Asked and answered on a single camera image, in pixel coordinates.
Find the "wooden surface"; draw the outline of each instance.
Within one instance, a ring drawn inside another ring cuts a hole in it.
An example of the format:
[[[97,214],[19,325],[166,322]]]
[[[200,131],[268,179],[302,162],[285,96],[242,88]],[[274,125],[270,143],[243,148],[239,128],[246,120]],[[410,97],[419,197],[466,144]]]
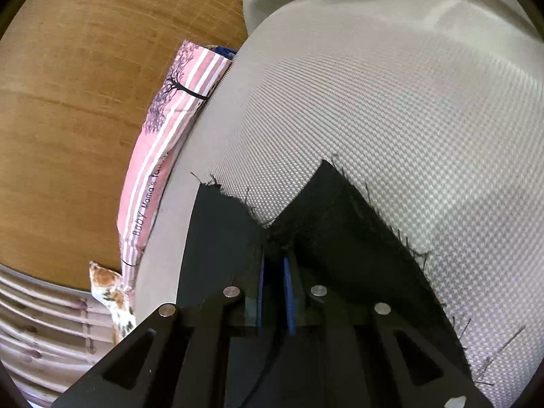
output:
[[[119,269],[124,174],[184,38],[239,47],[241,0],[27,0],[0,40],[0,263],[89,289]]]

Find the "blue strip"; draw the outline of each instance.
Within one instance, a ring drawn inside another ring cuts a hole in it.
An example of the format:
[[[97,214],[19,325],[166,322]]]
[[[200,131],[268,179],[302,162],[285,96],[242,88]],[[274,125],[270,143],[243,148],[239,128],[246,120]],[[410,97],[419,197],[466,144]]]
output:
[[[284,289],[285,309],[287,311],[287,328],[289,334],[295,334],[295,297],[293,296],[293,284],[291,283],[291,272],[289,270],[289,259],[284,258]]]
[[[265,255],[260,259],[259,289],[257,290],[257,328],[260,328],[263,320],[263,285],[265,283]]]

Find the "white fabric seat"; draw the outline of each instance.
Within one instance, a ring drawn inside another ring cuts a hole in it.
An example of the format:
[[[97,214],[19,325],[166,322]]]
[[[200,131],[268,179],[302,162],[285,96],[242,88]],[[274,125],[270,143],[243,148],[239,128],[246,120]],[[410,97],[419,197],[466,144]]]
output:
[[[517,2],[245,0],[244,13],[250,37],[161,203],[138,321],[175,301],[191,172],[266,222],[334,159],[431,252],[475,380],[509,407],[544,356],[544,45]]]

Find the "metal screw head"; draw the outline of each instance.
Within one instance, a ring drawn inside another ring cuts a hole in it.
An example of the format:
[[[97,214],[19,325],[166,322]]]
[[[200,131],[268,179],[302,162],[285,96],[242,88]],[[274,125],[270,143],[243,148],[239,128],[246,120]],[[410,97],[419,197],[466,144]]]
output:
[[[317,298],[322,298],[327,294],[327,287],[323,285],[314,285],[312,288],[309,289],[309,292]]]
[[[462,395],[461,397],[452,397],[449,399],[444,408],[464,408],[464,404],[467,402],[467,396]]]
[[[176,312],[176,306],[174,304],[164,304],[159,307],[159,315],[164,318],[172,316]]]
[[[226,298],[235,298],[240,294],[240,289],[235,286],[230,286],[223,290],[223,294]]]
[[[379,302],[378,304],[374,305],[374,311],[379,315],[388,315],[391,313],[391,307],[388,304],[385,304],[383,302]]]

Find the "pink striped bag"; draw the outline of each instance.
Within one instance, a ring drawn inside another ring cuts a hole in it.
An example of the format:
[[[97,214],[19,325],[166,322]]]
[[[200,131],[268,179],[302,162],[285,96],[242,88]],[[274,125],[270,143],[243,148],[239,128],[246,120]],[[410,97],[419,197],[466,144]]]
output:
[[[185,40],[149,107],[132,152],[117,219],[125,291],[134,287],[160,198],[192,120],[230,63]]]

